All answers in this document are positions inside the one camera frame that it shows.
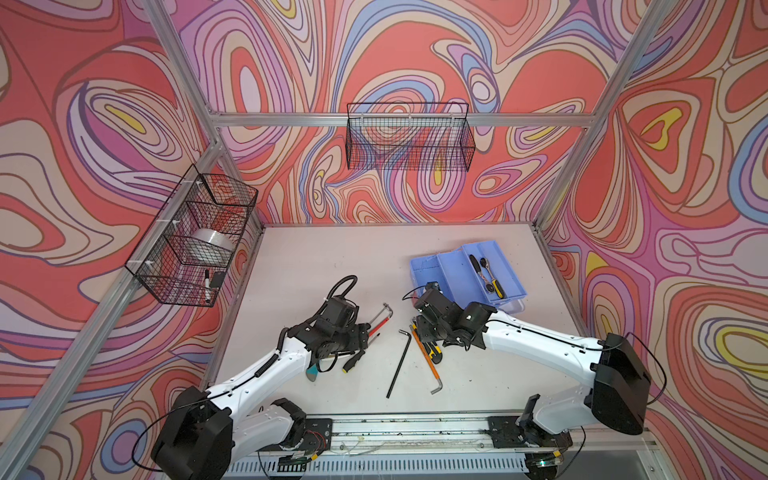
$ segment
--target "black cable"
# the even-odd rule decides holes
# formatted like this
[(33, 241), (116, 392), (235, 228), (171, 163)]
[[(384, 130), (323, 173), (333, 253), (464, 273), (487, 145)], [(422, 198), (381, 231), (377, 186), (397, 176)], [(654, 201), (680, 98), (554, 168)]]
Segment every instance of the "black cable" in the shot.
[(334, 354), (333, 354), (333, 363), (331, 363), (331, 366), (330, 366), (330, 367), (328, 367), (328, 369), (327, 369), (327, 370), (321, 370), (321, 369), (320, 369), (320, 359), (317, 359), (317, 363), (315, 364), (315, 366), (317, 367), (317, 372), (318, 372), (318, 373), (327, 373), (327, 372), (330, 372), (331, 370), (333, 370), (333, 367), (334, 367), (334, 366), (336, 366), (336, 361), (337, 361), (338, 359), (339, 359), (339, 353), (338, 353), (338, 352), (336, 352), (336, 353), (334, 353)]
[(646, 345), (646, 344), (643, 342), (643, 340), (641, 340), (641, 339), (640, 339), (640, 337), (639, 337), (639, 336), (635, 335), (635, 334), (634, 334), (634, 332), (629, 332), (629, 333), (627, 334), (627, 337), (629, 337), (629, 335), (632, 335), (634, 338), (636, 338), (636, 339), (637, 339), (637, 341), (638, 341), (638, 342), (640, 342), (640, 344), (643, 346), (643, 348), (645, 348), (645, 351), (646, 351), (646, 352), (648, 352), (648, 355), (650, 355), (650, 357), (651, 357), (652, 359), (654, 359), (654, 361), (656, 362), (656, 365), (658, 365), (658, 366), (659, 366), (659, 369), (661, 370), (661, 375), (662, 375), (662, 376), (664, 376), (664, 381), (661, 383), (661, 391), (659, 391), (659, 394), (658, 394), (658, 395), (656, 395), (656, 396), (654, 397), (654, 399), (653, 399), (653, 400), (651, 400), (650, 402), (648, 402), (648, 403), (646, 403), (646, 404), (645, 404), (646, 406), (648, 406), (648, 405), (650, 405), (651, 403), (653, 403), (653, 402), (656, 402), (656, 401), (657, 401), (659, 398), (661, 398), (661, 396), (664, 394), (664, 390), (666, 390), (666, 389), (667, 389), (667, 372), (664, 370), (664, 367), (663, 367), (663, 366), (661, 366), (661, 362), (659, 362), (659, 359), (658, 359), (658, 358), (656, 358), (656, 356), (654, 355), (654, 353), (653, 353), (653, 352), (651, 352), (651, 350), (648, 348), (648, 345)]
[(579, 445), (578, 450), (576, 451), (576, 454), (571, 458), (571, 461), (565, 466), (565, 468), (563, 468), (560, 471), (560, 473), (558, 473), (558, 476), (554, 477), (553, 480), (557, 480), (558, 478), (563, 476), (565, 471), (568, 470), (571, 467), (571, 465), (574, 464), (574, 462), (576, 461), (576, 457), (578, 457), (578, 454), (581, 453), (581, 449), (584, 448), (584, 444), (587, 443), (587, 431), (584, 430), (584, 427), (581, 427), (581, 433), (584, 434), (584, 438), (581, 440), (581, 445)]
[(272, 480), (272, 477), (270, 477), (270, 474), (266, 473), (264, 465), (261, 463), (261, 453), (259, 453), (258, 450), (256, 450), (256, 456), (259, 457), (259, 466), (261, 467), (261, 471), (264, 473), (264, 476), (267, 478), (267, 480)]
[(409, 297), (408, 297), (408, 295), (410, 295), (411, 293), (415, 292), (416, 290), (418, 290), (418, 289), (420, 289), (420, 288), (426, 288), (426, 285), (417, 286), (415, 289), (413, 289), (413, 290), (411, 290), (410, 292), (408, 292), (408, 293), (406, 293), (405, 295), (403, 295), (403, 296), (402, 296), (402, 299), (403, 299), (403, 300), (407, 300), (407, 299), (409, 298)]
[(352, 289), (352, 287), (354, 287), (355, 284), (357, 283), (357, 275), (347, 275), (341, 280), (339, 280), (338, 282), (336, 282), (336, 285), (334, 285), (333, 288), (328, 292), (328, 297), (326, 298), (330, 300), (331, 297), (333, 297), (333, 294), (336, 293), (336, 289), (339, 288), (343, 283), (349, 280), (352, 280), (352, 283), (346, 288), (346, 290), (344, 290), (344, 292), (341, 295), (339, 295), (340, 297), (344, 298), (346, 294), (349, 293), (349, 291)]
[[(238, 386), (236, 386), (236, 387), (235, 387), (234, 389), (232, 389), (232, 390), (235, 390), (237, 387), (240, 387), (240, 386), (242, 386), (242, 385), (243, 385), (243, 384), (245, 384), (245, 383), (246, 383), (248, 380), (246, 380), (245, 382), (242, 382), (241, 384), (239, 384)], [(141, 469), (143, 469), (143, 470), (147, 470), (148, 472), (160, 472), (160, 473), (162, 473), (163, 471), (162, 471), (162, 470), (160, 470), (159, 468), (152, 468), (152, 467), (147, 467), (146, 465), (142, 465), (141, 463), (139, 463), (139, 462), (136, 460), (136, 448), (137, 448), (137, 447), (138, 447), (138, 445), (139, 445), (139, 441), (141, 440), (141, 437), (143, 437), (144, 435), (146, 435), (146, 434), (147, 434), (147, 432), (149, 432), (149, 429), (151, 429), (152, 427), (154, 427), (154, 426), (155, 426), (155, 425), (156, 425), (156, 424), (157, 424), (157, 423), (158, 423), (160, 420), (162, 420), (162, 419), (164, 419), (165, 417), (169, 416), (171, 413), (173, 413), (173, 412), (176, 412), (177, 410), (181, 410), (181, 409), (187, 409), (187, 408), (189, 408), (189, 407), (191, 407), (191, 406), (200, 405), (201, 403), (205, 403), (205, 402), (207, 402), (208, 400), (217, 399), (217, 398), (219, 398), (220, 396), (225, 396), (226, 394), (228, 394), (228, 393), (230, 393), (230, 392), (231, 392), (230, 390), (227, 390), (226, 392), (222, 392), (222, 393), (219, 393), (218, 395), (214, 395), (214, 396), (212, 396), (212, 397), (206, 397), (206, 398), (204, 398), (204, 399), (202, 399), (202, 400), (198, 400), (198, 401), (196, 401), (196, 402), (188, 403), (188, 404), (186, 404), (186, 405), (178, 406), (178, 407), (176, 407), (175, 409), (171, 409), (171, 410), (168, 410), (168, 412), (166, 412), (164, 415), (160, 416), (160, 417), (159, 417), (157, 420), (155, 420), (154, 422), (150, 423), (150, 424), (149, 424), (149, 426), (148, 426), (146, 429), (144, 429), (144, 431), (141, 433), (141, 435), (139, 435), (139, 436), (138, 436), (138, 438), (136, 439), (136, 442), (134, 442), (134, 447), (133, 447), (133, 448), (132, 448), (132, 450), (131, 450), (131, 461), (132, 461), (132, 462), (134, 463), (134, 465), (136, 465), (138, 468), (141, 468)]]
[[(622, 342), (622, 343), (619, 343), (619, 344), (618, 344), (618, 345), (616, 345), (616, 346), (611, 346), (611, 347), (608, 347), (608, 348), (606, 348), (606, 349), (591, 349), (591, 348), (587, 348), (586, 346), (577, 345), (577, 344), (575, 344), (575, 343), (571, 343), (571, 342), (568, 342), (567, 340), (563, 340), (563, 339), (559, 339), (559, 338), (557, 338), (557, 337), (554, 337), (554, 336), (550, 336), (550, 335), (547, 335), (546, 333), (538, 332), (538, 331), (536, 331), (536, 330), (527, 329), (527, 328), (525, 328), (525, 327), (524, 327), (524, 326), (522, 326), (522, 325), (515, 325), (515, 324), (513, 324), (513, 323), (505, 322), (504, 320), (496, 320), (496, 319), (490, 319), (488, 322), (486, 322), (486, 324), (488, 324), (488, 323), (490, 323), (490, 322), (499, 322), (499, 323), (503, 323), (503, 324), (505, 324), (505, 325), (507, 325), (507, 326), (511, 326), (511, 327), (513, 327), (513, 328), (516, 328), (516, 329), (525, 330), (526, 332), (532, 332), (532, 333), (536, 333), (536, 334), (538, 334), (538, 335), (541, 335), (541, 336), (545, 336), (545, 337), (547, 337), (547, 338), (549, 338), (549, 339), (557, 340), (558, 342), (563, 342), (563, 343), (565, 343), (566, 345), (575, 346), (575, 347), (577, 347), (577, 348), (580, 348), (580, 349), (583, 349), (583, 350), (590, 350), (590, 351), (592, 351), (592, 352), (608, 352), (608, 351), (610, 351), (610, 350), (613, 350), (613, 349), (617, 349), (617, 348), (619, 348), (619, 347), (621, 346), (621, 344), (622, 344), (622, 343), (624, 343), (624, 342)], [(654, 355), (654, 353), (653, 353), (653, 352), (651, 352), (651, 350), (648, 348), (648, 345), (646, 345), (646, 344), (643, 342), (643, 340), (641, 340), (641, 339), (640, 339), (640, 337), (639, 337), (639, 336), (635, 335), (635, 334), (634, 334), (634, 332), (628, 332), (626, 335), (624, 335), (624, 337), (623, 337), (623, 338), (624, 338), (624, 340), (628, 340), (628, 338), (629, 338), (629, 335), (632, 335), (634, 338), (636, 338), (636, 339), (637, 339), (637, 341), (638, 341), (638, 342), (640, 342), (640, 344), (643, 346), (643, 348), (645, 348), (645, 351), (646, 351), (646, 352), (648, 352), (648, 355), (650, 355), (650, 357), (651, 357), (652, 359), (654, 359), (654, 361), (656, 362), (656, 365), (658, 365), (658, 366), (659, 366), (659, 369), (661, 370), (661, 375), (664, 377), (664, 381), (661, 383), (661, 391), (659, 391), (658, 395), (656, 395), (656, 396), (654, 397), (654, 399), (652, 399), (650, 402), (648, 402), (648, 403), (646, 403), (646, 404), (645, 404), (646, 406), (648, 406), (648, 405), (650, 405), (651, 403), (654, 403), (654, 402), (656, 402), (656, 401), (657, 401), (659, 398), (661, 398), (661, 396), (664, 394), (664, 390), (666, 390), (666, 389), (667, 389), (667, 371), (666, 371), (666, 370), (664, 370), (664, 367), (661, 365), (661, 362), (659, 362), (659, 359), (658, 359), (658, 358), (656, 358), (656, 356)]]
[[(279, 337), (278, 337), (278, 339), (277, 339), (277, 349), (278, 349), (278, 351), (280, 351), (280, 352), (282, 352), (282, 351), (283, 351), (283, 342), (285, 341), (285, 337), (286, 337), (286, 333), (287, 333), (287, 332), (288, 332), (288, 329), (287, 329), (287, 328), (283, 328), (283, 330), (282, 330), (282, 331), (280, 331), (280, 336), (279, 336)], [(134, 465), (136, 465), (138, 468), (142, 468), (143, 470), (147, 470), (148, 472), (160, 472), (160, 473), (162, 473), (162, 470), (160, 470), (159, 468), (151, 468), (151, 467), (147, 467), (146, 465), (142, 465), (141, 463), (139, 463), (139, 462), (136, 460), (136, 448), (137, 448), (137, 447), (138, 447), (138, 445), (139, 445), (139, 441), (141, 440), (141, 437), (143, 437), (144, 435), (146, 435), (146, 434), (147, 434), (147, 432), (149, 432), (149, 430), (150, 430), (152, 427), (154, 427), (154, 426), (155, 426), (155, 425), (156, 425), (156, 424), (157, 424), (157, 423), (158, 423), (160, 420), (162, 420), (162, 419), (164, 419), (165, 417), (169, 416), (171, 413), (173, 413), (173, 412), (176, 412), (177, 410), (181, 410), (181, 409), (187, 409), (187, 408), (189, 408), (189, 407), (191, 407), (191, 406), (200, 405), (201, 403), (205, 403), (205, 402), (207, 402), (208, 400), (217, 399), (217, 398), (219, 398), (219, 397), (221, 397), (221, 396), (225, 396), (225, 395), (231, 395), (231, 394), (232, 394), (232, 392), (234, 392), (235, 390), (239, 389), (241, 386), (245, 385), (246, 383), (250, 382), (252, 379), (254, 379), (254, 378), (259, 378), (260, 376), (262, 376), (262, 375), (264, 374), (264, 372), (266, 372), (266, 370), (267, 370), (267, 369), (269, 369), (269, 368), (270, 368), (270, 367), (271, 367), (271, 366), (272, 366), (272, 365), (273, 365), (273, 364), (274, 364), (274, 363), (277, 361), (277, 359), (278, 359), (279, 357), (280, 357), (280, 355), (279, 355), (279, 354), (277, 354), (277, 353), (275, 353), (274, 355), (272, 355), (272, 356), (270, 357), (270, 359), (269, 359), (269, 360), (267, 360), (267, 361), (264, 363), (264, 365), (262, 365), (262, 366), (261, 366), (261, 367), (260, 367), (260, 368), (259, 368), (259, 369), (258, 369), (258, 370), (257, 370), (257, 371), (254, 373), (254, 374), (253, 374), (253, 376), (251, 376), (251, 377), (249, 377), (249, 378), (247, 378), (247, 379), (243, 380), (242, 382), (240, 382), (239, 384), (235, 385), (235, 386), (234, 386), (232, 389), (229, 389), (229, 390), (227, 390), (226, 392), (218, 393), (218, 394), (216, 394), (216, 395), (214, 395), (214, 396), (211, 396), (211, 397), (206, 397), (206, 398), (204, 398), (204, 399), (202, 399), (202, 400), (198, 400), (198, 401), (196, 401), (196, 402), (188, 403), (188, 404), (186, 404), (186, 405), (178, 406), (178, 407), (176, 407), (176, 408), (174, 408), (174, 409), (168, 410), (168, 411), (167, 411), (167, 412), (166, 412), (164, 415), (162, 415), (161, 417), (159, 417), (158, 419), (156, 419), (154, 422), (150, 423), (150, 424), (147, 426), (147, 428), (146, 428), (146, 429), (144, 429), (144, 431), (141, 433), (141, 435), (139, 435), (139, 436), (138, 436), (138, 438), (136, 439), (136, 442), (134, 442), (134, 447), (133, 447), (133, 448), (132, 448), (132, 450), (131, 450), (131, 461), (132, 461), (132, 462), (134, 463)]]
[(618, 345), (609, 346), (606, 349), (605, 348), (603, 348), (603, 349), (591, 349), (591, 348), (586, 347), (586, 346), (581, 346), (581, 345), (578, 345), (576, 343), (568, 342), (567, 340), (559, 339), (556, 336), (547, 335), (546, 333), (542, 333), (542, 332), (539, 332), (537, 330), (531, 330), (531, 329), (525, 328), (522, 325), (515, 325), (514, 323), (505, 322), (504, 320), (490, 319), (489, 321), (485, 322), (485, 324), (487, 325), (490, 322), (504, 323), (505, 325), (511, 326), (511, 327), (516, 328), (518, 330), (525, 330), (526, 332), (531, 332), (531, 333), (535, 333), (537, 335), (545, 336), (548, 339), (557, 340), (558, 342), (565, 343), (566, 345), (575, 346), (575, 347), (577, 347), (579, 349), (582, 349), (582, 350), (589, 350), (590, 352), (610, 352), (611, 350), (617, 349), (617, 348), (619, 348), (621, 346), (621, 343), (619, 343)]

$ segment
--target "mounting plate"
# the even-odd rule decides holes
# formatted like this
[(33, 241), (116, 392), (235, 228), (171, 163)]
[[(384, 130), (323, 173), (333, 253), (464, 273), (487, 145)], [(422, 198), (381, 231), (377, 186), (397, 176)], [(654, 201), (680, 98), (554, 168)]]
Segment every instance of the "mounting plate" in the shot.
[[(314, 452), (328, 450), (331, 448), (331, 435), (333, 434), (333, 420), (332, 419), (306, 419), (304, 424), (304, 437), (299, 442), (299, 446), (294, 450), (286, 450), (279, 445), (267, 445), (261, 452), (293, 452), (303, 450), (305, 452)], [(323, 436), (326, 444), (323, 446), (320, 444), (320, 440), (311, 432), (317, 432)]]
[[(499, 416), (488, 417), (488, 431), (493, 441), (494, 448), (497, 449), (518, 449), (528, 447), (522, 438), (525, 437), (523, 429), (517, 426), (518, 416)], [(566, 449), (573, 445), (571, 434), (569, 432), (558, 433), (557, 435), (547, 434), (540, 439), (540, 447), (555, 447), (557, 449)]]

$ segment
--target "allen key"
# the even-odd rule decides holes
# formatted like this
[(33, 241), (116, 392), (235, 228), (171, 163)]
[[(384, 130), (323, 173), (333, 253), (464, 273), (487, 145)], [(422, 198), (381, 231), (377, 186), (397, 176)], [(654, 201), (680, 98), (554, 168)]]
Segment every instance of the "allen key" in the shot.
[(400, 374), (400, 367), (402, 367), (402, 361), (406, 359), (406, 353), (408, 353), (408, 347), (411, 345), (411, 334), (406, 332), (405, 330), (398, 330), (403, 335), (408, 336), (408, 341), (406, 342), (406, 349), (402, 351), (402, 356), (400, 357), (400, 363), (397, 364), (397, 370), (395, 370), (395, 376), (392, 377), (392, 383), (389, 385), (389, 391), (386, 393), (386, 398), (389, 398), (390, 395), (392, 395), (392, 389), (395, 388), (395, 380), (397, 380), (397, 375)]

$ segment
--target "aluminum frame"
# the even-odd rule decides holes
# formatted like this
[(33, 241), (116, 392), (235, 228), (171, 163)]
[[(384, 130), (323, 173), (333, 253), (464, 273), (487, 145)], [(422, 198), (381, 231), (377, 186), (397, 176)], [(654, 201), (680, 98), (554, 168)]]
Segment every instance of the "aluminum frame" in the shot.
[(584, 160), (586, 160), (592, 144), (598, 139), (598, 135), (608, 120), (611, 110), (616, 105), (621, 91), (629, 81), (635, 67), (643, 58), (643, 54), (650, 46), (651, 41), (653, 41), (654, 35), (661, 26), (661, 22), (664, 20), (667, 12), (669, 12), (672, 4), (676, 1), (653, 0), (648, 6), (648, 10), (646, 10), (643, 18), (640, 19), (640, 23), (637, 25), (637, 29), (634, 31), (627, 49), (624, 50), (624, 54), (619, 59), (616, 70), (614, 70), (611, 78), (608, 79), (608, 83), (598, 99), (597, 107), (594, 109), (594, 122), (580, 136), (579, 141), (574, 144), (573, 151), (568, 155), (568, 159), (566, 159), (563, 167), (554, 179), (544, 203), (536, 214), (534, 225), (540, 226), (552, 215), (554, 209), (557, 208), (558, 198), (571, 187), (574, 174), (584, 163)]
[[(443, 114), (423, 114), (437, 117)], [(402, 117), (403, 114), (376, 114), (376, 117)], [(345, 127), (346, 113), (265, 113), (231, 114), (214, 112), (217, 127)], [(589, 127), (593, 114), (467, 114), (470, 127)]]
[[(198, 169), (210, 171), (220, 153), (221, 144), (210, 144), (197, 162)], [(178, 187), (177, 194), (168, 200), (158, 220), (168, 221), (173, 217), (196, 176), (194, 169), (187, 172), (185, 181)], [(164, 222), (154, 222), (129, 261), (144, 259), (164, 229)], [(0, 480), (14, 480), (23, 475), (139, 287), (139, 281), (122, 268), (118, 279), (112, 283), (0, 447)]]
[[(614, 103), (618, 99), (621, 89), (626, 85), (637, 61), (639, 61), (647, 49), (673, 1), (653, 0), (651, 2), (630, 40), (627, 50), (617, 63), (616, 70), (611, 75), (603, 94), (599, 98), (594, 113), (470, 114), (468, 116), (468, 121), (472, 126), (586, 127), (587, 134), (580, 135), (580, 138), (583, 137), (584, 141), (574, 144), (574, 152), (566, 160), (560, 174), (555, 179), (555, 183), (549, 190), (545, 204), (539, 210), (535, 219), (535, 225), (539, 225), (540, 220), (547, 218), (551, 210), (554, 209), (556, 200), (553, 199), (559, 198), (562, 192), (570, 187), (572, 174), (584, 161), (591, 144), (594, 143), (599, 130), (602, 128)], [(208, 149), (206, 149), (206, 152), (197, 162), (198, 168), (201, 171), (210, 171), (217, 158), (220, 158), (222, 159), (221, 167), (227, 174), (235, 178), (242, 178), (229, 149), (223, 143), (219, 132), (221, 127), (252, 125), (325, 127), (343, 126), (346, 124), (345, 114), (221, 114), (212, 112), (210, 105), (203, 96), (197, 78), (190, 67), (190, 62), (184, 53), (178, 33), (162, 1), (144, 0), (144, 7), (162, 47), (167, 52), (172, 68), (180, 78), (183, 90), (190, 98), (197, 119), (210, 140)], [(175, 197), (181, 199), (184, 195), (177, 195)], [(175, 212), (176, 208), (173, 206), (176, 201), (178, 200), (169, 200), (169, 205), (166, 209), (167, 214), (171, 215)], [(252, 258), (249, 259), (246, 271), (243, 273), (243, 280), (238, 286), (235, 302), (224, 319), (225, 323), (233, 323), (237, 315), (242, 299), (242, 291), (244, 291), (243, 285), (247, 283), (247, 278), (250, 277), (251, 270), (253, 269), (253, 259), (256, 257), (261, 237), (263, 237), (263, 226), (258, 221), (257, 216), (252, 216), (252, 219), (253, 226), (260, 233), (260, 238), (253, 249)], [(150, 242), (153, 239), (156, 240), (161, 229), (153, 227), (153, 230), (157, 230), (157, 232), (153, 231), (151, 234), (148, 234), (142, 245), (151, 245)], [(541, 238), (541, 233), (537, 230), (537, 227), (534, 228), (534, 232), (539, 247), (542, 248), (543, 252), (547, 248), (546, 244), (543, 243), (543, 238)], [(554, 264), (551, 262), (551, 255), (545, 255), (545, 259), (548, 260), (550, 270), (553, 270)], [(559, 273), (554, 270), (553, 273), (555, 273), (554, 277), (557, 280)], [(558, 284), (558, 287), (563, 292), (563, 287), (560, 284)], [(0, 480), (13, 480), (23, 474), (137, 289), (138, 281), (126, 270), (109, 289), (104, 299), (86, 322), (83, 330), (75, 337), (74, 342), (58, 362), (40, 392), (32, 400), (30, 406), (25, 410), (13, 430), (8, 434), (2, 447), (0, 447)], [(223, 340), (223, 337), (219, 339), (216, 351), (221, 350), (223, 352), (226, 342), (221, 340)]]

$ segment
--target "patterned wall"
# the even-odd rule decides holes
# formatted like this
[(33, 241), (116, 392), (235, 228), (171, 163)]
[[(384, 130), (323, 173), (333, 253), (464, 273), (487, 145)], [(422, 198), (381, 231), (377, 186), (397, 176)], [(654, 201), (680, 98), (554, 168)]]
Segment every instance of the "patterned wall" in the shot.
[[(140, 2), (71, 3), (0, 2), (0, 441), (207, 145)], [(246, 240), (215, 308), (136, 295), (27, 478), (129, 469), (131, 436), (199, 383)]]
[(224, 139), (264, 223), (499, 222), (533, 220), (578, 132), (478, 127), (469, 172), (350, 171), (345, 128), (231, 127)]
[(478, 112), (591, 111), (641, 0), (166, 2), (216, 111), (346, 111), (463, 98)]
[[(476, 112), (589, 112), (643, 2), (169, 5), (214, 110), (346, 111), (466, 100)], [(475, 129), (469, 173), (350, 172), (339, 128), (224, 130), (265, 223), (530, 221), (578, 135)]]
[(765, 2), (679, 2), (546, 230), (589, 330), (664, 364), (683, 478), (768, 478), (767, 74)]
[[(199, 386), (223, 316), (256, 237), (246, 230), (212, 308), (159, 305), (143, 290), (126, 309), (64, 412), (45, 438), (25, 480), (147, 478), (134, 467), (138, 436), (176, 396)], [(137, 447), (144, 465), (160, 428)]]

